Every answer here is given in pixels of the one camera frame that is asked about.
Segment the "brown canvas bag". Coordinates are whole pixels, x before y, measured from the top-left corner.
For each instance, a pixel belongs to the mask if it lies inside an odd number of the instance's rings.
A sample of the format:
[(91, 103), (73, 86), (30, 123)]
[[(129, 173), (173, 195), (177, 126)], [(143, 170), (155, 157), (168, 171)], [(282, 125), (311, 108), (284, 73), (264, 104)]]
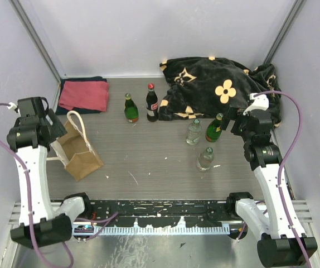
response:
[(69, 111), (66, 116), (67, 121), (63, 125), (66, 134), (51, 143), (56, 156), (48, 159), (61, 161), (65, 170), (76, 181), (80, 181), (103, 167), (104, 163), (86, 135), (81, 115)]

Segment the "cola glass bottle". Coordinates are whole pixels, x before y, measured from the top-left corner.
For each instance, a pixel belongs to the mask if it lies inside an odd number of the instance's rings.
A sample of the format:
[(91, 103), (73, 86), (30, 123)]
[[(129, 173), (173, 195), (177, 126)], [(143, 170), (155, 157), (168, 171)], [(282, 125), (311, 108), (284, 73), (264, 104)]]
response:
[(150, 122), (155, 122), (158, 120), (158, 98), (154, 91), (155, 86), (153, 83), (148, 84), (148, 94), (146, 96), (146, 109), (147, 109), (147, 119)]

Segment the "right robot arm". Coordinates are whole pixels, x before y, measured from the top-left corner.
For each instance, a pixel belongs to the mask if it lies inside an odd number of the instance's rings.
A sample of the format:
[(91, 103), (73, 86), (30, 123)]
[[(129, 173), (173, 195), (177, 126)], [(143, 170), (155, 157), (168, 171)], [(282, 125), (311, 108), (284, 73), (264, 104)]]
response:
[(314, 237), (307, 236), (296, 215), (289, 191), (279, 170), (282, 156), (271, 140), (270, 112), (231, 107), (222, 118), (221, 129), (234, 121), (231, 133), (244, 142), (244, 156), (259, 182), (267, 213), (248, 192), (230, 193), (226, 213), (242, 219), (256, 237), (257, 252), (264, 267), (302, 266), (317, 250)]

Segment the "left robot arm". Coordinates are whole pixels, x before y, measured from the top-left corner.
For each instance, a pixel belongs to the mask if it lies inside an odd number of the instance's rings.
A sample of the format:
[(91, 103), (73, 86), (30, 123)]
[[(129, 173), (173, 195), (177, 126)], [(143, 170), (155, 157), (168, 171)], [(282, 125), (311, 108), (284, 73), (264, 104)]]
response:
[(88, 221), (93, 207), (85, 193), (69, 195), (57, 210), (51, 204), (46, 162), (51, 144), (66, 134), (44, 97), (17, 102), (19, 116), (7, 135), (17, 164), (21, 211), (19, 226), (10, 231), (11, 240), (27, 248), (66, 242), (72, 237), (76, 218)]

